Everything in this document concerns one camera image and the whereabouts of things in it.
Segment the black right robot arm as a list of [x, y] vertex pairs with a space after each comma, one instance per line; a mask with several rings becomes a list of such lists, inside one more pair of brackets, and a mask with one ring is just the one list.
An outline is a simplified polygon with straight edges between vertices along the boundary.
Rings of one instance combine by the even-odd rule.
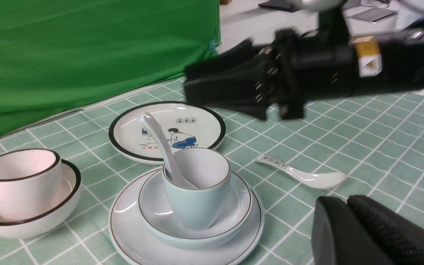
[[[186, 101], [266, 119], [302, 119], [308, 101], [424, 88], [424, 28], [350, 38], [281, 29], [273, 42], [244, 40], [185, 69]], [[316, 265], [424, 265], [424, 229], [366, 195], [316, 200], [311, 245]]]

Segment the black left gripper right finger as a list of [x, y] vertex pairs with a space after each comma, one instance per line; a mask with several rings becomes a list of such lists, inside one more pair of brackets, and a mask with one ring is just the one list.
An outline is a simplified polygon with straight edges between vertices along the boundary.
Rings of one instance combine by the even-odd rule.
[[365, 195], [351, 195], [347, 205], [392, 262], [424, 265], [424, 228]]

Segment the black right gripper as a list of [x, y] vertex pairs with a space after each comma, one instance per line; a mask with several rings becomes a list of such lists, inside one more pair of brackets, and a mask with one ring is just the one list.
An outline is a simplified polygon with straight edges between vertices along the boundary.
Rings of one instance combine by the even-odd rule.
[[[265, 63], [263, 75], [258, 73], [258, 55]], [[355, 55], [347, 30], [299, 34], [281, 29], [268, 45], [245, 39], [209, 60], [187, 66], [185, 99], [197, 107], [233, 110], [259, 120], [266, 120], [268, 107], [276, 104], [282, 120], [303, 119], [305, 105], [328, 95], [338, 78], [345, 79], [343, 70], [357, 70]], [[240, 82], [201, 81], [228, 75]]]

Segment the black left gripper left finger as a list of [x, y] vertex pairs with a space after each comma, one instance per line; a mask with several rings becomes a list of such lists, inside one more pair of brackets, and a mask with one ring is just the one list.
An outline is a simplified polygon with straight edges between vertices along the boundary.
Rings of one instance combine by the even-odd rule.
[[393, 265], [346, 203], [317, 198], [311, 231], [315, 265]]

